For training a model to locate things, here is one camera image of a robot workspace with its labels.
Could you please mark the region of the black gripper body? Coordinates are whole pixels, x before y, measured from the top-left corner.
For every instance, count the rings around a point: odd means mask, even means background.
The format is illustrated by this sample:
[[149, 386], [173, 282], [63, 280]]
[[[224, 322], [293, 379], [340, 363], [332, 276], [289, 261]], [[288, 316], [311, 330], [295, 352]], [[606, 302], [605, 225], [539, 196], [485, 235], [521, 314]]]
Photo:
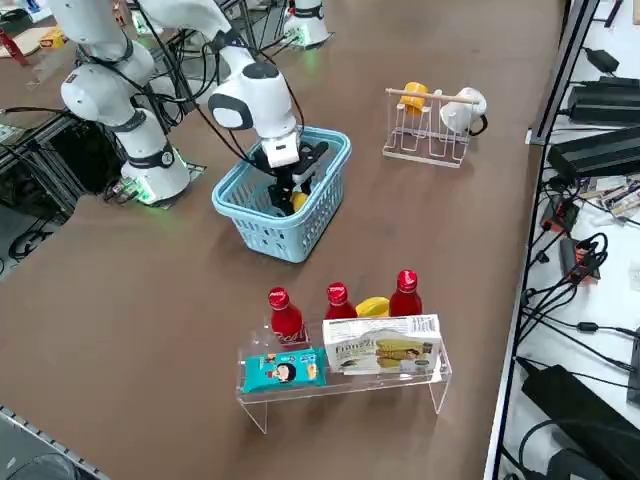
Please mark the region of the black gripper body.
[[249, 163], [258, 170], [275, 177], [278, 181], [292, 183], [292, 174], [302, 174], [306, 171], [312, 171], [314, 175], [319, 167], [320, 158], [326, 153], [328, 147], [329, 145], [325, 141], [319, 142], [316, 145], [302, 141], [298, 150], [300, 157], [298, 162], [282, 167], [271, 167], [263, 148], [258, 145], [254, 149], [254, 152], [249, 154]]

